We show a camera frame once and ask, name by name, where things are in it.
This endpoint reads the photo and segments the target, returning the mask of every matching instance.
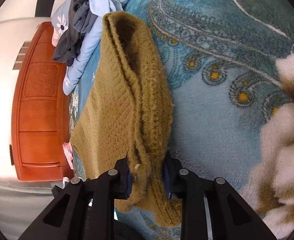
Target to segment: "white fluffy fur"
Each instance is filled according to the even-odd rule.
[[[276,61],[282,82],[294,88],[294,53]],[[254,208],[262,185],[270,185],[282,207],[267,212],[264,222],[281,239],[294,229],[294,103],[282,106],[261,129],[262,161],[251,171],[241,195]]]
[[[276,60],[276,66],[281,81],[286,80],[294,86],[294,53],[285,59]]]

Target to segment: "orange wooden bed frame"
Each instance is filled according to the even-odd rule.
[[[11,138],[19,180],[73,177],[63,151],[69,141],[69,100],[63,93],[66,64],[52,60],[51,22],[42,23],[27,50],[13,100]]]

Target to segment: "paisley pattern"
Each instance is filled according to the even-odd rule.
[[[79,85],[69,95],[69,133],[72,134],[77,121]]]
[[[208,85],[221,84],[226,80],[227,70],[234,68],[246,71],[246,74],[236,78],[230,86],[230,100],[235,105],[239,107],[250,106],[256,100],[255,93],[259,94],[261,85],[264,90],[266,88],[269,90],[269,93],[262,100],[266,100],[274,93],[282,93],[282,86],[275,67],[270,68],[269,66],[275,65],[276,58],[286,57],[292,51],[294,32],[288,25],[284,24],[286,21],[281,19],[293,22],[294,13],[291,8],[286,8],[288,7],[287,2],[284,3],[284,10],[281,10],[280,15],[278,15],[279,10],[275,10],[275,7],[279,4],[275,3],[274,0],[239,1],[239,6],[246,8],[246,12],[252,14],[252,18],[257,19],[255,16],[261,17],[262,15],[264,17],[264,21],[257,19],[258,21],[248,22],[252,19],[251,17],[244,19],[250,25],[252,33],[248,33],[248,28],[238,22],[239,18],[243,18],[243,13],[232,0],[229,1],[230,5],[228,5],[228,17],[230,18],[232,14],[240,14],[234,22],[222,21],[222,18],[228,19],[228,17],[225,17],[224,13],[221,12],[218,15],[186,12],[184,7],[175,0],[152,0],[148,4],[148,20],[151,29],[154,31],[154,36],[160,37],[158,39],[162,41],[174,40],[175,44],[182,43],[188,49],[192,49],[191,55],[189,55],[191,58],[187,58],[185,61],[186,67],[177,69],[180,65],[177,58],[174,67],[168,74],[168,81],[172,89],[183,86],[200,70],[205,83]],[[270,13],[261,14],[261,6],[250,6],[248,4],[253,1],[263,3],[263,6],[274,9],[277,11],[277,17]],[[217,7],[222,6],[219,0],[205,1],[207,4],[210,2],[215,3]],[[259,32],[261,32],[261,35],[257,37],[256,33]],[[171,51],[171,54],[174,55],[167,57],[175,59],[177,55],[182,54],[181,50],[186,50],[186,47],[183,49],[177,47],[176,50]],[[285,96],[281,98],[283,104],[290,101],[285,99]],[[264,112],[270,112],[275,107],[270,104],[264,106],[271,107],[264,109]]]
[[[171,155],[200,177],[222,176],[240,191],[261,162],[261,128],[291,102],[275,65],[294,52],[291,5],[287,0],[130,0],[124,10],[149,25],[167,74],[175,104]],[[99,52],[80,81],[79,111]],[[81,174],[81,161],[75,159]],[[158,227],[146,210],[134,207],[117,216],[147,240],[179,239],[180,226]]]

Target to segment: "pillow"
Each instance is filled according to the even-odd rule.
[[[70,3],[71,3],[71,0],[65,0],[51,17],[51,23],[54,29],[60,34],[60,36],[68,29],[68,24],[69,24],[68,12],[69,12]]]

